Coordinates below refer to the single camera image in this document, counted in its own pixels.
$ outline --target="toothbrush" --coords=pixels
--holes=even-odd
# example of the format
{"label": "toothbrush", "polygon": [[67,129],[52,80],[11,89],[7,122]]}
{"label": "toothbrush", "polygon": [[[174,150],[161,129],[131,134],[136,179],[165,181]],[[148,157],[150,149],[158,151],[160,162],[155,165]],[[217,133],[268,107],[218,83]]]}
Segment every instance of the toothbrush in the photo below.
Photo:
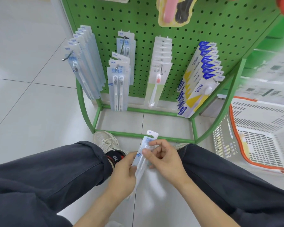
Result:
{"label": "toothbrush", "polygon": [[117,77],[117,76],[114,76],[114,86],[115,86],[115,111],[118,111],[118,110],[119,110],[119,107],[118,107],[118,87],[117,87],[117,84],[118,84],[118,77]]}
{"label": "toothbrush", "polygon": [[119,77],[119,81],[120,81],[120,95],[119,95],[119,111],[123,110],[123,81],[124,81],[124,77],[120,76]]}
{"label": "toothbrush", "polygon": [[157,74],[157,77],[156,77],[156,84],[155,84],[153,93],[152,93],[152,95],[151,95],[150,103],[149,103],[149,105],[148,105],[149,108],[152,108],[153,106],[155,106],[155,96],[156,96],[158,84],[159,84],[160,82],[161,82],[161,74]]}

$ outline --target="white toothbrush handle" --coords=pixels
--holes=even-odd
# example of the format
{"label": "white toothbrush handle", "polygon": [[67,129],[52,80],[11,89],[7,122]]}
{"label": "white toothbrush handle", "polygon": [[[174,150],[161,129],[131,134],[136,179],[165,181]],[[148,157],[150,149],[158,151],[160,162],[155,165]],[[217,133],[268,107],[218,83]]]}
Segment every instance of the white toothbrush handle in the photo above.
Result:
{"label": "white toothbrush handle", "polygon": [[156,96],[156,92],[157,92],[157,86],[158,86],[158,84],[156,83],[154,90],[153,90],[153,93],[151,95],[151,100],[149,101],[149,105],[148,105],[149,108],[152,108],[153,106],[155,106],[155,96]]}
{"label": "white toothbrush handle", "polygon": [[115,84],[115,111],[118,111],[118,88],[117,85]]}
{"label": "white toothbrush handle", "polygon": [[120,86],[119,111],[123,110],[123,85]]}

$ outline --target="sneaker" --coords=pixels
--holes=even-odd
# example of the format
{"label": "sneaker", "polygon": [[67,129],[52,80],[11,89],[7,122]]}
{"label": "sneaker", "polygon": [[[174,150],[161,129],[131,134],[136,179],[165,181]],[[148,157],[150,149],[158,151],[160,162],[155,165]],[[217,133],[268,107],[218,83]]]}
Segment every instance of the sneaker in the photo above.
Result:
{"label": "sneaker", "polygon": [[97,131],[94,133],[94,144],[100,147],[105,154],[111,150],[118,150],[122,152],[124,156],[129,153],[128,151],[121,150],[116,137],[106,131]]}
{"label": "sneaker", "polygon": [[185,147],[186,145],[188,145],[189,143],[178,143],[177,145],[174,146],[174,148],[176,150],[181,149],[182,147]]}

